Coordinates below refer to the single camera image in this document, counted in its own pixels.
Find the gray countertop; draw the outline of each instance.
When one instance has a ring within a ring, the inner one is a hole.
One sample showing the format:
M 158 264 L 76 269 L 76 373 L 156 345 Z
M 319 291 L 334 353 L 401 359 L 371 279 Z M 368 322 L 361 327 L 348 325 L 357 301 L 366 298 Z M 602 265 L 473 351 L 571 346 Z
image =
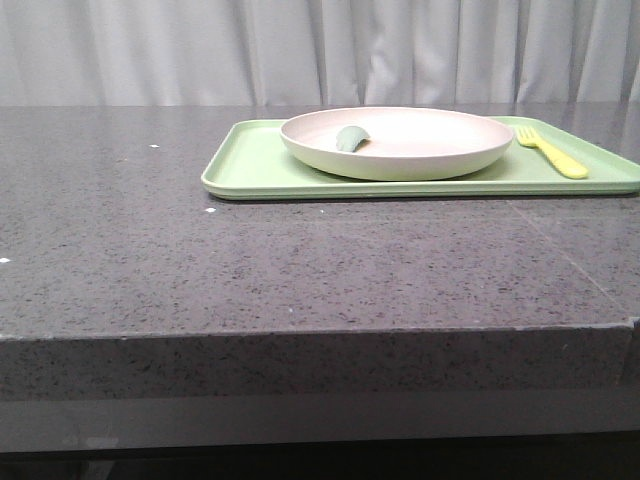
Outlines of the gray countertop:
M 639 104 L 441 108 L 640 162 Z M 0 109 L 0 400 L 640 383 L 637 196 L 203 189 L 235 122 L 314 109 Z

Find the fork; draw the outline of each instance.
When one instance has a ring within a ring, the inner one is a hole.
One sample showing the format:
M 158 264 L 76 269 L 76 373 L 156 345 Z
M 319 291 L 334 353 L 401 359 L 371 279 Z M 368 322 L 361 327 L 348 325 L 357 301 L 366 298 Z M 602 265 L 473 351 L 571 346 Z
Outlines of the fork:
M 516 127 L 516 138 L 518 143 L 523 147 L 538 148 L 544 153 L 551 165 L 567 178 L 579 179 L 586 178 L 589 170 L 567 155 L 559 148 L 547 142 L 533 127 L 520 126 Z

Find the curtain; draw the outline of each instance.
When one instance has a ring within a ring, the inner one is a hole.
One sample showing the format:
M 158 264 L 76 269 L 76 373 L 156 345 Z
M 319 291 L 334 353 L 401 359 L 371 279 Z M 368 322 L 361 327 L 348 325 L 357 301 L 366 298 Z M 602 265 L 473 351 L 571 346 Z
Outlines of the curtain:
M 640 0 L 0 0 L 0 105 L 640 100 Z

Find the plate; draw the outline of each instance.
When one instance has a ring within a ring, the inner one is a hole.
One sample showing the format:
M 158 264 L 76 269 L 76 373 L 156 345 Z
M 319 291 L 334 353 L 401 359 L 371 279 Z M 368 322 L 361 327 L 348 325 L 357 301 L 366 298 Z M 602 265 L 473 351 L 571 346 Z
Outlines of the plate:
M 355 152 L 336 147 L 338 132 L 358 125 L 370 135 Z M 345 177 L 422 181 L 466 175 L 491 165 L 513 130 L 488 117 L 414 107 L 321 110 L 287 120 L 280 136 L 301 162 Z

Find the green tray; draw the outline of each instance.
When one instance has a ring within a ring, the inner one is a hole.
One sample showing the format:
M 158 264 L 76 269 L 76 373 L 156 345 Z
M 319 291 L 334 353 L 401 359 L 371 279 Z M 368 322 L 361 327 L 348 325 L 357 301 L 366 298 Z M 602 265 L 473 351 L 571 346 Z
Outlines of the green tray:
M 493 117 L 506 125 L 531 125 L 579 159 L 589 178 L 560 175 L 534 149 L 517 142 L 492 165 L 447 180 L 376 182 L 332 175 L 296 160 L 280 139 L 285 120 L 235 124 L 202 173 L 204 187 L 232 200 L 371 198 L 477 195 L 604 195 L 640 191 L 640 165 L 563 130 L 524 117 Z

